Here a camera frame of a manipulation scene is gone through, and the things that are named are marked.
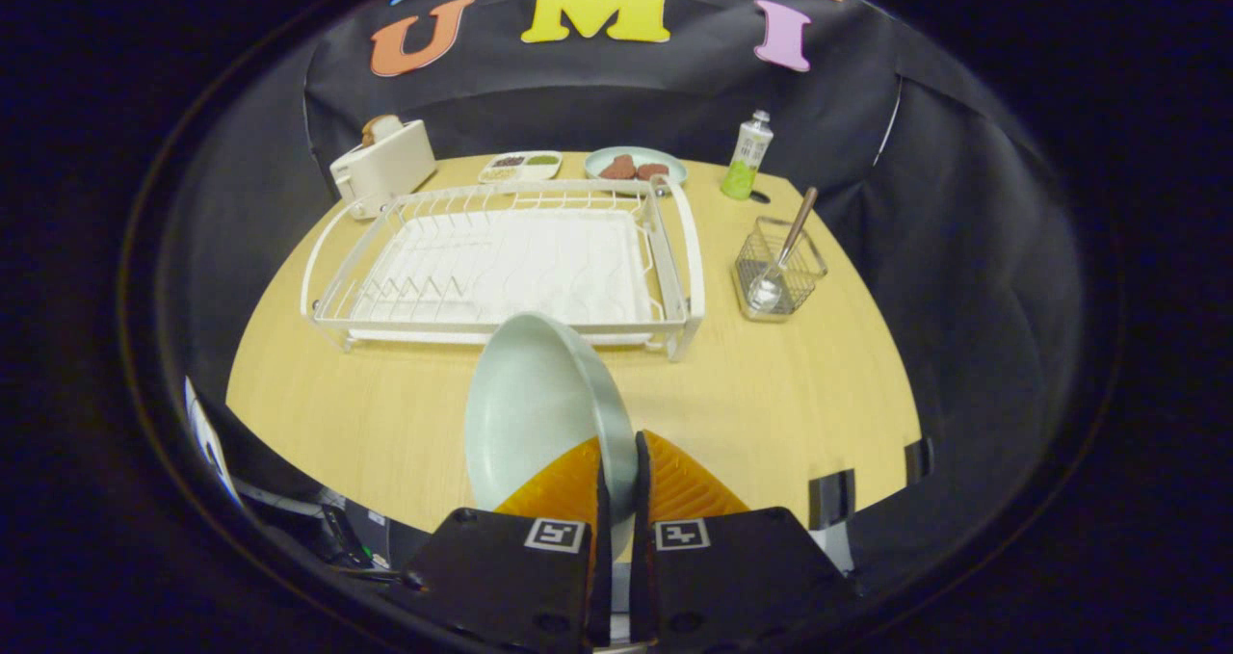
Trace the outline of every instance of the utensil holder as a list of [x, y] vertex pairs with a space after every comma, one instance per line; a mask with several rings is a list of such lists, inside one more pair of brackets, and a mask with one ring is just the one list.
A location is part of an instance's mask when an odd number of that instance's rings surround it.
[[750, 285], [774, 265], [783, 249], [784, 237], [792, 226], [788, 221], [758, 216], [753, 222], [753, 232], [745, 238], [741, 253], [732, 264], [732, 285], [741, 313], [760, 322], [782, 322], [800, 308], [819, 279], [826, 275], [826, 262], [814, 246], [809, 232], [801, 230], [797, 244], [788, 254], [788, 260], [778, 275], [773, 278], [779, 284], [779, 300], [769, 307], [758, 310], [748, 302]]

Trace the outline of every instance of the tabletop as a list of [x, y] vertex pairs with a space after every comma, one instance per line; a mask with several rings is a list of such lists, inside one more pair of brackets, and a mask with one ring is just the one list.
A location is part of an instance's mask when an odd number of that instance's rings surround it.
[[[557, 179], [584, 178], [584, 157], [565, 153]], [[420, 190], [476, 184], [491, 159], [440, 160]], [[745, 320], [729, 268], [755, 220], [792, 220], [801, 195], [782, 178], [758, 174], [755, 188], [769, 204], [736, 201], [719, 191], [724, 167], [683, 163], [707, 315], [679, 363], [662, 350], [598, 349], [634, 429], [678, 444], [750, 507], [784, 506], [801, 523], [810, 479], [852, 469], [857, 510], [903, 489], [904, 447], [920, 439], [920, 426], [899, 352], [856, 268], [811, 213], [805, 232], [829, 274], [789, 321]], [[678, 246], [676, 206], [662, 201]], [[344, 353], [305, 320], [308, 254], [340, 209], [342, 201], [322, 216], [263, 294], [232, 365], [227, 405], [305, 474], [396, 521], [435, 531], [450, 511], [473, 505], [464, 413], [481, 347], [361, 342]], [[337, 264], [367, 222], [344, 217], [322, 257]]]

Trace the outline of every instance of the spoon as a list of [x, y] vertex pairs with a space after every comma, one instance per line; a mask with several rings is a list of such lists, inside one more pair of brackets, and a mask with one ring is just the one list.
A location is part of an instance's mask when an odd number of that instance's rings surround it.
[[797, 220], [788, 228], [788, 236], [783, 238], [783, 249], [779, 250], [779, 258], [773, 264], [767, 264], [767, 268], [750, 281], [750, 289], [745, 294], [745, 299], [753, 310], [767, 312], [779, 304], [779, 297], [783, 295], [780, 274], [783, 273], [784, 264], [788, 263], [793, 246], [797, 244], [797, 238], [800, 237], [800, 230], [805, 226], [805, 218], [809, 217], [809, 210], [814, 207], [815, 201], [817, 201], [817, 188], [811, 186], [805, 191], [805, 197], [800, 201], [800, 210], [797, 211]]

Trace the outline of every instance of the white toaster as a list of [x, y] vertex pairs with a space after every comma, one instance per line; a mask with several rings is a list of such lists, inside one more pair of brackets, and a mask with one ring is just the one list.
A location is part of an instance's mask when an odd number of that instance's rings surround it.
[[375, 218], [381, 206], [413, 192], [434, 170], [436, 158], [423, 120], [407, 122], [393, 133], [379, 133], [372, 146], [356, 146], [329, 165], [343, 201], [360, 200], [351, 207], [355, 218]]

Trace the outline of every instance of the green bottle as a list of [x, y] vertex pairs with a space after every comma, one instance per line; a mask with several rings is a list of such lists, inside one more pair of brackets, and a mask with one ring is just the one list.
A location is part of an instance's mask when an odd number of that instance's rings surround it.
[[741, 125], [741, 132], [736, 139], [736, 151], [732, 152], [732, 162], [727, 167], [727, 174], [719, 189], [732, 199], [748, 199], [753, 191], [753, 176], [758, 174], [758, 165], [767, 153], [767, 146], [774, 138], [768, 122], [771, 115], [758, 110], [753, 112], [753, 118]]

